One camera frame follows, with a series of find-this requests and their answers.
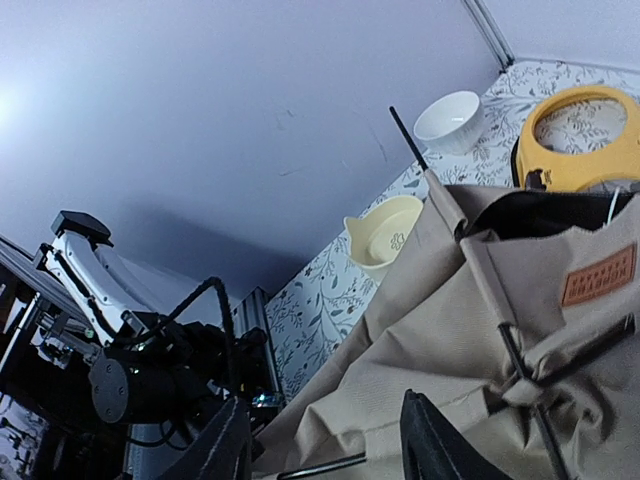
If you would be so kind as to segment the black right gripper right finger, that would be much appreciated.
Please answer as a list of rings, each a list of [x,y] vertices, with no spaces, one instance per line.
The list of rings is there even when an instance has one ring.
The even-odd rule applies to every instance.
[[[405,479],[500,478],[500,470],[421,393],[405,392],[400,433]]]

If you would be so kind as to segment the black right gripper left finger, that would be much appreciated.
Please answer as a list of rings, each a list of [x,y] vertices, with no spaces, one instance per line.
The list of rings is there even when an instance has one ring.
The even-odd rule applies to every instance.
[[[251,429],[246,402],[229,398],[183,456],[159,478],[250,479]]]

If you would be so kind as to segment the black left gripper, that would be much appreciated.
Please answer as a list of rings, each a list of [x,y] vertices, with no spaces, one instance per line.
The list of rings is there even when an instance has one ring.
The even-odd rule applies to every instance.
[[[200,322],[172,324],[146,344],[105,348],[89,372],[96,413],[108,424],[169,421],[189,440],[228,397],[249,402],[268,389],[267,340],[259,327],[234,337],[233,364],[224,330]]]

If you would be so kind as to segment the beige pet tent fabric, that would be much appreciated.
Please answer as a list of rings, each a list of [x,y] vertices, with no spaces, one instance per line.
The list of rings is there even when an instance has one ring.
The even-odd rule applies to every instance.
[[[478,267],[497,274],[533,378],[565,339],[628,314],[635,334],[549,387],[519,381]],[[366,452],[339,479],[399,479],[407,390],[514,479],[551,479],[531,412],[573,479],[639,475],[639,198],[429,179],[422,213],[349,336],[259,435],[257,479]]]

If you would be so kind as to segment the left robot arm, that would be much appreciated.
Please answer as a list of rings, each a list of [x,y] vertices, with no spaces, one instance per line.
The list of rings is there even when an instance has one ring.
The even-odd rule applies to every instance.
[[[52,231],[36,266],[65,288],[96,334],[89,380],[104,422],[170,423],[190,442],[229,397],[246,403],[252,433],[275,417],[265,403],[267,333],[253,327],[236,335],[220,278],[207,278],[169,308],[125,267],[95,217],[61,211]]]

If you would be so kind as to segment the floral white table mat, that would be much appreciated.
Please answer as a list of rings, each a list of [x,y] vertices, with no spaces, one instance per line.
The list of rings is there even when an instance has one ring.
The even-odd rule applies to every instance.
[[[639,96],[633,72],[564,62],[521,61],[480,95],[484,132],[463,156],[425,149],[428,167],[444,184],[509,186],[511,152],[529,114],[562,90],[606,85]],[[348,336],[400,251],[428,185],[412,163],[266,306],[275,363],[291,400]]]

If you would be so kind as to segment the cream paw print bowl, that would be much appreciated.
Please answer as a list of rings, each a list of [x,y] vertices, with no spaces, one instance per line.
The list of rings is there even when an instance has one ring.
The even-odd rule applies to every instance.
[[[390,197],[364,217],[345,217],[349,259],[379,284],[395,261],[423,210],[411,195]]]

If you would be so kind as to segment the yellow bear bowl stand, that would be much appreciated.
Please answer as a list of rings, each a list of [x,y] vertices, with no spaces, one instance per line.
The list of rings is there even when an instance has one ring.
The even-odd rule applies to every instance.
[[[513,185],[547,192],[639,191],[639,101],[613,87],[565,89],[527,117]]]

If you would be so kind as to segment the white ceramic bowl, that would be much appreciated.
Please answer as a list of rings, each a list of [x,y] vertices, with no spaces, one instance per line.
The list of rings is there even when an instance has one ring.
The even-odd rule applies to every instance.
[[[456,91],[427,107],[413,126],[414,136],[429,150],[465,155],[484,131],[484,107],[473,91]]]

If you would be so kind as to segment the aluminium left corner post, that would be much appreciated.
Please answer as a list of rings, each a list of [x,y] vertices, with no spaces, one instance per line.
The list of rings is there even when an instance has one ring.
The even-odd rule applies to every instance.
[[[500,64],[501,69],[508,69],[514,63],[514,53],[485,2],[482,0],[462,0],[461,3]]]

